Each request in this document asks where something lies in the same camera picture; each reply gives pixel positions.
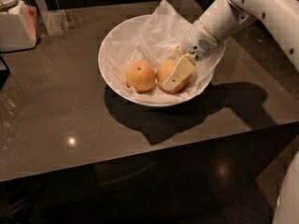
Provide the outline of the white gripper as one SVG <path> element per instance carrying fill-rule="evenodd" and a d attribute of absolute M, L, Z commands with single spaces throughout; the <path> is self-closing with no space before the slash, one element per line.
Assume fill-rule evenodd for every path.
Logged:
<path fill-rule="evenodd" d="M 218 46 L 219 41 L 205 25 L 200 20 L 195 21 L 184 33 L 180 45 L 169 55 L 174 64 L 165 76 L 162 88 L 165 91 L 180 91 L 194 71 L 196 61 L 207 59 Z"/>

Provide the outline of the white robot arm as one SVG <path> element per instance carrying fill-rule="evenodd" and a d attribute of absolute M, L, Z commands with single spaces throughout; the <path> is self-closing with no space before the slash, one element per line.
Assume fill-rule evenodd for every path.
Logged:
<path fill-rule="evenodd" d="M 215 53 L 229 35 L 259 20 L 299 69 L 298 0 L 215 0 L 184 33 L 171 54 L 175 61 L 162 88 L 171 91 L 186 80 L 198 62 Z"/>

